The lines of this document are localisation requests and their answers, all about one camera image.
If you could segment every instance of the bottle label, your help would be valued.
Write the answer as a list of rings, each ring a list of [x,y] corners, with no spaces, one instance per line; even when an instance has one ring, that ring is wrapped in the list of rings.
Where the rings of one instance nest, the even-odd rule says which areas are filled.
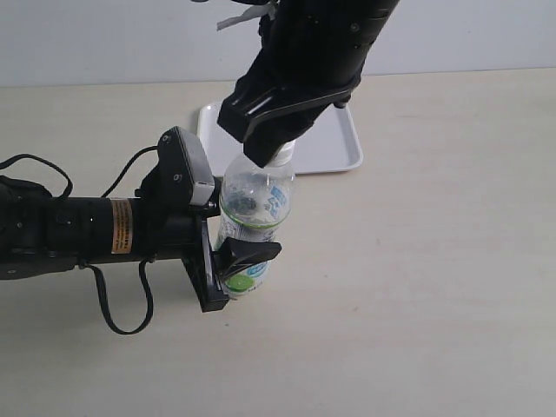
[[[246,242],[273,242],[277,229],[278,225],[270,228],[250,227],[236,222],[222,211],[220,231],[215,247],[219,248],[227,237]],[[257,289],[264,281],[267,272],[268,262],[254,265],[231,277],[224,283],[224,287],[232,297],[244,295]]]

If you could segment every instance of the black cable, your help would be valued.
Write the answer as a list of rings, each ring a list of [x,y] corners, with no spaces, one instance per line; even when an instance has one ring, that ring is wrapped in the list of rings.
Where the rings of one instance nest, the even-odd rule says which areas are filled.
[[[46,159],[41,158],[40,156],[34,156],[34,155],[31,155],[31,154],[15,155],[15,156],[12,156],[10,159],[5,160],[4,162],[0,162],[0,169],[6,169],[6,168],[10,167],[11,165],[13,165],[14,163],[16,163],[18,161],[21,161],[22,159],[32,159],[34,161],[38,161],[40,163],[43,163],[47,167],[50,167],[50,168],[54,169],[58,174],[62,175],[66,179],[66,181],[68,182],[68,185],[66,185],[66,188],[64,189],[64,191],[56,199],[58,201],[62,201],[62,200],[65,200],[66,198],[68,198],[70,196],[71,191],[73,191],[73,182],[71,182],[70,177],[63,171],[63,169],[61,169],[60,167],[58,167],[54,163],[52,163],[50,161],[47,161]]]
[[[129,160],[129,162],[126,164],[125,167],[123,167],[122,172],[120,173],[120,175],[116,178],[116,180],[114,181],[114,183],[110,186],[109,189],[107,189],[103,195],[101,195],[101,198],[106,198],[108,197],[108,195],[114,191],[114,189],[118,186],[118,184],[122,181],[122,179],[125,177],[125,175],[128,173],[129,169],[131,168],[131,165],[133,165],[137,159],[139,159],[140,156],[146,154],[147,152],[152,152],[154,150],[157,150],[156,146],[149,146],[148,148],[145,149],[141,149],[139,152],[137,152],[135,155],[133,155],[133,157]]]
[[[141,261],[139,264],[139,278],[141,279],[142,287],[145,291],[145,298],[147,299],[147,313],[145,314],[145,318],[142,323],[139,325],[138,328],[135,330],[125,331],[121,330],[112,320],[112,314],[110,313],[110,307],[108,303],[108,292],[106,289],[106,281],[104,280],[104,274],[102,270],[98,267],[93,265],[84,264],[82,268],[87,268],[93,271],[95,274],[95,281],[96,281],[96,292],[98,293],[98,302],[101,306],[101,312],[103,313],[104,320],[108,327],[115,333],[121,334],[123,336],[130,335],[130,334],[138,334],[142,332],[150,323],[151,319],[153,318],[153,313],[155,309],[155,303],[153,301],[153,295],[150,291],[149,281],[147,281],[147,272],[146,272],[146,265],[149,261],[144,260]]]

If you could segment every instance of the beige table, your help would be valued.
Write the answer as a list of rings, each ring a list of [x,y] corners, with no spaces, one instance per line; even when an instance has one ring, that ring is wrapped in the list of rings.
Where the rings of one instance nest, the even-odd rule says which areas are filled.
[[[231,86],[0,89],[0,155],[99,195]],[[268,282],[222,313],[176,261],[150,269],[155,319],[128,338],[88,272],[0,282],[0,415],[555,415],[556,70],[372,77],[352,111],[363,166],[299,178]],[[137,323],[136,267],[105,271]]]

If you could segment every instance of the warning label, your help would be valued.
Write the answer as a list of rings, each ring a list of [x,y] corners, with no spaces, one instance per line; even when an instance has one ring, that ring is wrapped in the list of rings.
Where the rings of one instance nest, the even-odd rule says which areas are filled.
[[[129,200],[110,200],[114,217],[114,234],[112,237],[112,254],[131,253],[133,243],[133,210]]]

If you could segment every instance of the bottle cap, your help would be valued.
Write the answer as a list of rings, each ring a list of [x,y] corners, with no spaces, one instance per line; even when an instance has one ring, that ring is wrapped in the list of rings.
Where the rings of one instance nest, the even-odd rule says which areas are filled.
[[[291,141],[286,143],[281,147],[278,153],[275,156],[268,166],[269,167],[281,167],[282,165],[287,164],[292,160],[294,156],[294,149],[295,149],[295,141]]]

